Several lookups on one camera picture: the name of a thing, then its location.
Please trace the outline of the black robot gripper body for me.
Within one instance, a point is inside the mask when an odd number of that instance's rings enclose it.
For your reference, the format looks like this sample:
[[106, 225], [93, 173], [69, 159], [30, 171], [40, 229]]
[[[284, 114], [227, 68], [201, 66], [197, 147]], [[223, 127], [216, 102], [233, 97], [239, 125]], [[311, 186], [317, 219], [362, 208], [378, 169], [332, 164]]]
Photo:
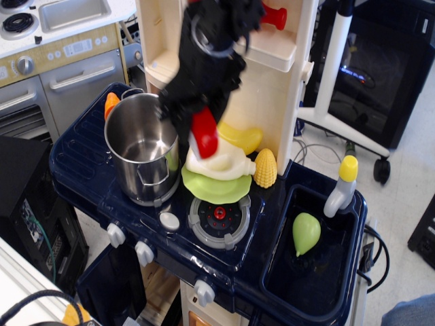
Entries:
[[245, 6], [188, 6], [183, 13], [179, 68], [159, 94], [161, 102], [201, 109], [201, 92], [234, 91], [245, 69], [234, 44], [247, 37]]

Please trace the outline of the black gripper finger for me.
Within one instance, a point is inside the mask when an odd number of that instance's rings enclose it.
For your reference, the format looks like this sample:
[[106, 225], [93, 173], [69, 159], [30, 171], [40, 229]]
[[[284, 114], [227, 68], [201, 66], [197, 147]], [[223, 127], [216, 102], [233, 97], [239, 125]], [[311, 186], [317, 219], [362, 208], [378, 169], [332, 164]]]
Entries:
[[177, 132], [179, 141], [179, 157], [185, 160], [188, 150], [188, 137], [192, 123], [192, 110], [189, 106], [183, 104], [163, 103], [161, 102], [163, 118], [169, 119]]
[[230, 99], [231, 91], [229, 90], [212, 90], [209, 92], [201, 92], [200, 99], [202, 101], [200, 112], [208, 108], [215, 122], [219, 122], [227, 108]]

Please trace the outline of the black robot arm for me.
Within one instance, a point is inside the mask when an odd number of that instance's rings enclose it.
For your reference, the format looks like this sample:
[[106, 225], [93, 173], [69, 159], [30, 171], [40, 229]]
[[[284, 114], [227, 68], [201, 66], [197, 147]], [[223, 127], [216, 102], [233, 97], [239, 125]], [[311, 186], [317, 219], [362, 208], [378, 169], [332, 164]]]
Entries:
[[258, 30], [264, 14], [261, 1], [191, 1], [185, 8], [179, 69], [159, 94], [162, 116], [178, 133], [182, 160], [194, 114], [207, 107], [220, 121], [230, 93], [239, 88], [246, 63], [234, 43]]

